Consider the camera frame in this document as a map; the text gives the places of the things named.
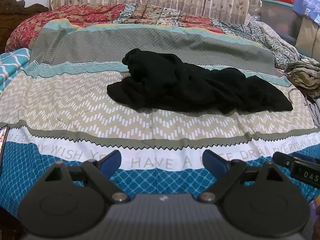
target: black cloth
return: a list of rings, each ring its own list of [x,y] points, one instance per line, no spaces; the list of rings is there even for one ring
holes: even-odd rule
[[[133,49],[122,59],[131,76],[107,86],[108,95],[132,109],[177,112],[233,109],[248,112],[291,111],[292,104],[275,86],[246,77],[236,68],[208,70],[184,63],[174,54]]]

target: plastic storage container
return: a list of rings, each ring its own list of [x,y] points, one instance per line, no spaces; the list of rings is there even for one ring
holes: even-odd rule
[[[262,0],[261,21],[273,28],[282,39],[295,45],[302,16],[292,11],[293,5],[275,0]]]

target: round black disc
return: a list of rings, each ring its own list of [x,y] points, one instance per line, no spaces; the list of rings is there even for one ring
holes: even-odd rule
[[[226,196],[222,208],[233,226],[261,237],[291,235],[310,217],[308,202],[298,189],[278,181],[238,187]]]
[[[95,226],[105,211],[103,198],[93,189],[52,181],[28,192],[18,217],[35,236],[65,238]]]

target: metal screw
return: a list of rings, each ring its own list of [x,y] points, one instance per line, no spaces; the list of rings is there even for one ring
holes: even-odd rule
[[[200,198],[203,201],[210,202],[210,201],[215,200],[216,195],[213,194],[212,192],[204,192],[204,193],[201,194]]]
[[[121,201],[125,201],[128,198],[128,195],[126,193],[123,192],[116,192],[112,195],[113,200],[121,202]]]

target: wooden headboard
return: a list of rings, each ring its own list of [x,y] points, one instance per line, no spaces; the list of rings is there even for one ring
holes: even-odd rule
[[[25,7],[25,1],[0,0],[0,54],[4,49],[10,34],[25,19],[49,9],[41,4]]]

